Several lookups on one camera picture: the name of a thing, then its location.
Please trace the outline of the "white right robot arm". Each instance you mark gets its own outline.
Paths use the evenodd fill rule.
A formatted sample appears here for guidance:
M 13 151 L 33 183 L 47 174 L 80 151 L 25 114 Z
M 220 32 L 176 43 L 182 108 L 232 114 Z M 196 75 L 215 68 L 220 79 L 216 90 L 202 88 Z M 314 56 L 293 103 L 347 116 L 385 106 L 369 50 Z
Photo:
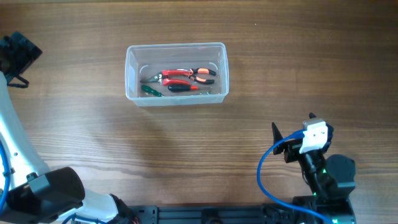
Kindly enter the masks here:
M 325 157 L 334 128 L 310 113 L 303 129 L 284 138 L 272 123 L 274 155 L 283 154 L 286 163 L 298 162 L 311 196 L 294 197 L 287 207 L 295 221 L 308 223 L 355 223 L 349 201 L 355 189 L 355 161 L 341 154 Z

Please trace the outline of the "red handled pruning shears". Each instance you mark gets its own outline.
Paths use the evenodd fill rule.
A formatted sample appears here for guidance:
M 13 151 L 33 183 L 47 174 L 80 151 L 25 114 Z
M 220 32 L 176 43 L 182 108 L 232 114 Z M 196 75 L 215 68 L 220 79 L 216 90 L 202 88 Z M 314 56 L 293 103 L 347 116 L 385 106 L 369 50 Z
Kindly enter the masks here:
M 178 77 L 186 77 L 189 78 L 192 74 L 189 70 L 162 70 L 161 72 L 149 77 L 143 78 L 141 83 L 160 83 L 163 86 L 169 85 L 190 85 L 190 82 L 187 80 L 178 79 Z

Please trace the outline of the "clear plastic container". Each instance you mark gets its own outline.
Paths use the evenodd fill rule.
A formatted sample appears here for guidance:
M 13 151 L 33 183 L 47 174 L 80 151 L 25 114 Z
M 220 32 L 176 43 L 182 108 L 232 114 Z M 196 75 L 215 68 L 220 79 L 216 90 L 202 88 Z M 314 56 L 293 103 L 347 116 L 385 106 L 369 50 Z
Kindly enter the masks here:
M 189 70 L 187 80 L 210 95 L 191 95 L 190 91 L 171 92 L 160 83 L 141 83 L 162 70 Z M 157 97 L 141 90 L 148 85 L 161 92 Z M 221 103 L 229 93 L 229 67 L 226 47 L 221 42 L 193 44 L 132 45 L 126 52 L 125 92 L 137 106 L 177 106 Z

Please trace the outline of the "green handled screwdriver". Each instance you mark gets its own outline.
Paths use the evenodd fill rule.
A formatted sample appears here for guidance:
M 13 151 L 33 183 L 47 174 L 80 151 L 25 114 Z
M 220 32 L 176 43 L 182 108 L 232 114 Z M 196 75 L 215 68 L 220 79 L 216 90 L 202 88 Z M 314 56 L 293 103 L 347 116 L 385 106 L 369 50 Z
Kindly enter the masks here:
M 148 86 L 148 85 L 141 85 L 141 90 L 144 91 L 144 92 L 146 92 L 146 93 L 148 93 L 148 94 L 157 96 L 157 97 L 163 97 L 163 94 L 161 94 L 161 92 L 159 92 L 159 91 L 157 91 L 157 90 L 151 88 L 151 87 Z

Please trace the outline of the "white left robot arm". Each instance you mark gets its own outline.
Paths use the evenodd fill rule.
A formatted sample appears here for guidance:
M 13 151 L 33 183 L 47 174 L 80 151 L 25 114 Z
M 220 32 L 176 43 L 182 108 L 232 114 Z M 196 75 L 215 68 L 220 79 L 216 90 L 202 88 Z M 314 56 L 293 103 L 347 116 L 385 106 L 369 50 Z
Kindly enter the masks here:
M 86 189 L 70 167 L 51 170 L 34 149 L 9 88 L 29 86 L 22 74 L 41 54 L 18 31 L 1 38 L 1 221 L 140 223 L 120 198 Z

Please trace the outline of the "black red screwdriver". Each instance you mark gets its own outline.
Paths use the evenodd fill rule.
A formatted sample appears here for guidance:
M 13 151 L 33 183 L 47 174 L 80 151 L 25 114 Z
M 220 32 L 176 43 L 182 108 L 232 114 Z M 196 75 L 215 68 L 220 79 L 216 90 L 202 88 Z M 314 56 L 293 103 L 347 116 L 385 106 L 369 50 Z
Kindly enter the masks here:
M 169 91 L 175 93 L 199 90 L 199 87 L 193 85 L 169 85 L 167 88 Z

